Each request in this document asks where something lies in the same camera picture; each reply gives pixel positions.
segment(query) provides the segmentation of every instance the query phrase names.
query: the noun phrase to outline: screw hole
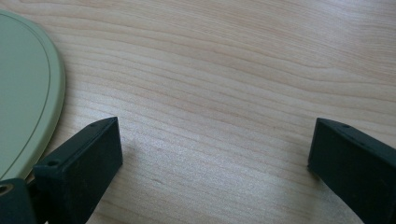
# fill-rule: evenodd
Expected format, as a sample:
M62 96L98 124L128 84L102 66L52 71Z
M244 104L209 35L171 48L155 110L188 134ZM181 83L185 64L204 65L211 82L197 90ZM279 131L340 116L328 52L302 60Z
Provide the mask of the screw hole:
M56 165L58 165L58 164L59 164L59 161L49 161L49 162L47 163L48 166L56 166Z
M14 186L12 184L0 185L0 196L7 194L13 188Z

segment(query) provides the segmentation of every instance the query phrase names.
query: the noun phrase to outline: wood grain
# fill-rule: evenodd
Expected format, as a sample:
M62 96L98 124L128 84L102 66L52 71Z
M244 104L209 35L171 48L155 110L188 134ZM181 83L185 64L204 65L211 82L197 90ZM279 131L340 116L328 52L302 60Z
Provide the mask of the wood grain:
M120 119L89 223L361 223L306 170L315 119L396 147L391 0L2 1L61 52L47 153Z

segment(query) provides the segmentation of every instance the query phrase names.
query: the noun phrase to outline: green plate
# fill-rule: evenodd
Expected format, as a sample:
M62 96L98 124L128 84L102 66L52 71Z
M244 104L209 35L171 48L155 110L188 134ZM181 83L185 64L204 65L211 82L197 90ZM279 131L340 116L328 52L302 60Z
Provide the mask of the green plate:
M0 10L0 180L25 178L64 102L64 65L37 25Z

